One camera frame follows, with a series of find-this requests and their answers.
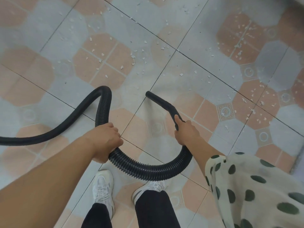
person's left hand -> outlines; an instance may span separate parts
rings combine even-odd
[[[95,127],[86,132],[82,138],[93,146],[93,160],[100,163],[105,163],[109,154],[123,144],[118,129],[111,122]]]

hand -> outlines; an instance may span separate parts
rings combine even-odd
[[[82,138],[92,144],[94,149],[93,160],[100,163],[105,163],[109,154],[123,144],[118,129],[111,122],[95,127],[86,132]]]
[[[175,130],[175,138],[180,145],[187,145],[193,139],[200,138],[199,131],[191,124],[191,121],[183,122],[177,115],[174,116],[175,122],[178,125],[178,131]]]

forearm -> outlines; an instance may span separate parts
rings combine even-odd
[[[94,156],[83,138],[0,191],[0,221],[5,228],[53,228]]]
[[[205,176],[205,165],[208,159],[213,155],[223,155],[217,149],[209,145],[203,138],[193,139],[186,143],[187,148],[197,161],[203,175]]]

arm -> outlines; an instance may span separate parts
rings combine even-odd
[[[53,228],[92,159],[106,162],[121,146],[112,123],[76,139],[0,191],[0,227]]]
[[[213,155],[223,154],[200,137],[199,131],[191,124],[190,120],[183,122],[177,115],[174,116],[174,119],[178,125],[178,131],[175,131],[176,140],[180,145],[187,146],[205,176],[205,165],[208,159]]]

black corrugated hose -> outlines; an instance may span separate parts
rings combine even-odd
[[[109,112],[112,100],[112,92],[107,86],[100,86],[93,90],[80,104],[76,109],[65,119],[59,126],[52,129],[51,131],[33,136],[33,137],[24,137],[24,138],[9,138],[9,137],[0,137],[0,145],[4,146],[26,146],[33,145],[41,142],[48,141],[52,138],[55,138],[67,128],[69,128],[82,113],[89,107],[89,105],[95,101],[99,96],[101,96],[97,113],[95,126],[99,126],[108,122]],[[174,115],[179,115],[174,106],[150,91],[146,92],[146,97],[163,107],[167,110],[173,121]],[[109,155],[109,160],[120,170],[131,175],[135,178],[149,181],[159,181],[172,178],[179,173],[181,173],[190,163],[192,159],[192,154],[186,146],[183,146],[179,155],[172,161],[163,165],[146,165],[139,163],[127,155],[125,155],[119,148],[116,148]]]

